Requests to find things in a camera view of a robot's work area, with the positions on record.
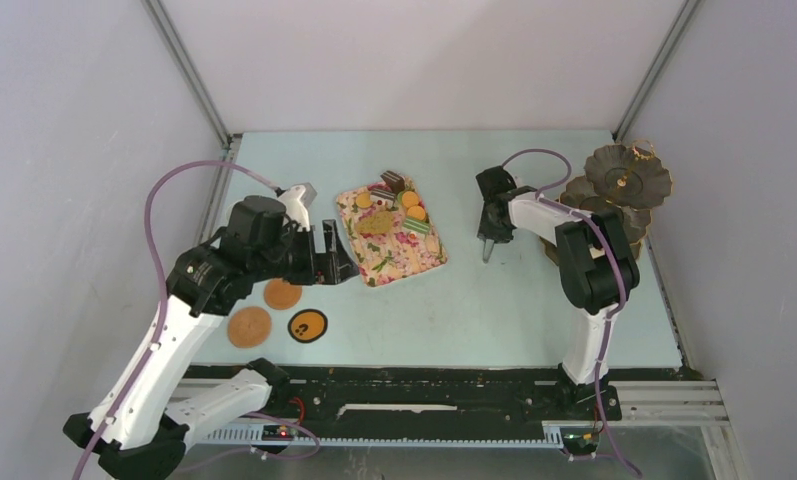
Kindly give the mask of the brown oval cookie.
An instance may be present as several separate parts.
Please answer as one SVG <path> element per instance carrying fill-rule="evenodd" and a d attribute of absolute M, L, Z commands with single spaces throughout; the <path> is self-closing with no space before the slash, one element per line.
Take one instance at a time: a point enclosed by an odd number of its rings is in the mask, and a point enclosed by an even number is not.
<path fill-rule="evenodd" d="M 373 213 L 357 221 L 355 230 L 360 235 L 386 235 L 394 223 L 394 214 L 383 210 Z"/>

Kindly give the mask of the green striped cake slice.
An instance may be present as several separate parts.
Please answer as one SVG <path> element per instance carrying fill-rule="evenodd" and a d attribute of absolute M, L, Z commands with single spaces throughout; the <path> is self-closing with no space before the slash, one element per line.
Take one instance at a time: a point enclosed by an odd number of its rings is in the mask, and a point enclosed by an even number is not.
<path fill-rule="evenodd" d="M 412 217 L 406 217 L 402 222 L 402 228 L 419 235 L 428 235 L 431 232 L 431 225 Z"/>

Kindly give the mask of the three tier black cake stand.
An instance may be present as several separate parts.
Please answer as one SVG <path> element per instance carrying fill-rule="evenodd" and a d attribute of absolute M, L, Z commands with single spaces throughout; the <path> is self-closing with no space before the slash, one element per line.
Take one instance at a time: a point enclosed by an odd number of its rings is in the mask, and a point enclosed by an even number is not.
<path fill-rule="evenodd" d="M 570 180 L 557 201 L 588 212 L 614 211 L 634 257 L 639 258 L 653 211 L 672 190 L 671 173 L 653 143 L 637 139 L 596 149 L 585 161 L 584 174 Z"/>

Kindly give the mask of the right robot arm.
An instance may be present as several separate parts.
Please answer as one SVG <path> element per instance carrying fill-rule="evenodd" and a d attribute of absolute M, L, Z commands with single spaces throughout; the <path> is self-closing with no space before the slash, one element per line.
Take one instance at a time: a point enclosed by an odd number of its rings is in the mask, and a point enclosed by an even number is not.
<path fill-rule="evenodd" d="M 527 230 L 554 245 L 563 292 L 575 309 L 570 346 L 558 367 L 555 407 L 567 417 L 605 419 L 611 399 L 605 381 L 615 322 L 640 274 L 619 215 L 563 205 L 517 185 L 504 167 L 477 174 L 483 199 L 478 237 L 483 261 L 493 248 Z"/>

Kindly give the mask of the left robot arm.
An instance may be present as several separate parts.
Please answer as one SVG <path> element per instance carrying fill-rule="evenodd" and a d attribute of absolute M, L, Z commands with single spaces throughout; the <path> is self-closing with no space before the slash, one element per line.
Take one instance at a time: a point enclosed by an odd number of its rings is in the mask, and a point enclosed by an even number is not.
<path fill-rule="evenodd" d="M 165 479 L 198 441 L 234 419 L 285 412 L 288 374 L 266 359 L 190 399 L 172 396 L 204 342 L 258 283 L 337 285 L 358 275 L 337 223 L 322 227 L 318 251 L 308 210 L 292 192 L 237 202 L 224 227 L 179 256 L 127 368 L 97 407 L 67 419 L 64 434 L 115 479 Z"/>

